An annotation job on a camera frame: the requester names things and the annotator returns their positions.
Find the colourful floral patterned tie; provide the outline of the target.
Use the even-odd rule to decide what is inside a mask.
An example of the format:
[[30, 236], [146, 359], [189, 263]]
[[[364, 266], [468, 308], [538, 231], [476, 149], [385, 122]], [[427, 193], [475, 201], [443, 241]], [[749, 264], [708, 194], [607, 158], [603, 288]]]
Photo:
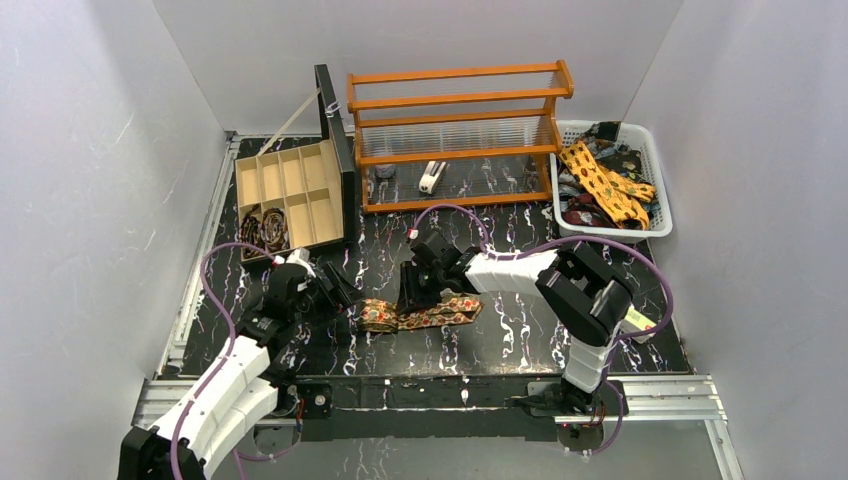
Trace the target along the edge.
[[444, 294], [435, 307], [407, 314], [400, 314], [394, 303], [371, 298], [363, 303], [357, 324], [369, 333], [397, 333], [473, 323], [482, 310], [477, 297], [455, 293]]

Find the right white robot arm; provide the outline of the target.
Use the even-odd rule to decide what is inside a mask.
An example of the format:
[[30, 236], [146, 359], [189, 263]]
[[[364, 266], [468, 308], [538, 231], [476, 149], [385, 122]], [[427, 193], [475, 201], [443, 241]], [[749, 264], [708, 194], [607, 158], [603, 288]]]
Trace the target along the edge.
[[411, 260], [401, 265], [399, 313], [433, 308], [444, 291], [539, 297], [565, 327], [571, 345], [559, 385], [529, 393], [517, 405], [588, 414], [599, 404], [605, 364], [633, 289], [590, 246], [495, 256], [478, 247], [461, 251], [440, 232], [431, 231], [411, 240], [410, 249]]

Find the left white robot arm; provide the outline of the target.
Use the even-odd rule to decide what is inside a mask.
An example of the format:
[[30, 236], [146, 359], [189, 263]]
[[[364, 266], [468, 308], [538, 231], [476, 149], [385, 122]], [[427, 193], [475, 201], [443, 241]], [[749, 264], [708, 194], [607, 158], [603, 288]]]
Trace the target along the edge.
[[268, 288], [235, 321], [213, 293], [228, 338], [209, 368], [148, 427], [134, 426], [120, 445], [120, 479], [209, 479], [241, 439], [269, 415], [329, 414], [331, 390], [299, 383], [284, 365], [283, 330], [297, 321], [331, 321], [363, 298], [334, 265], [312, 264], [305, 248], [286, 256], [262, 248], [271, 262]]

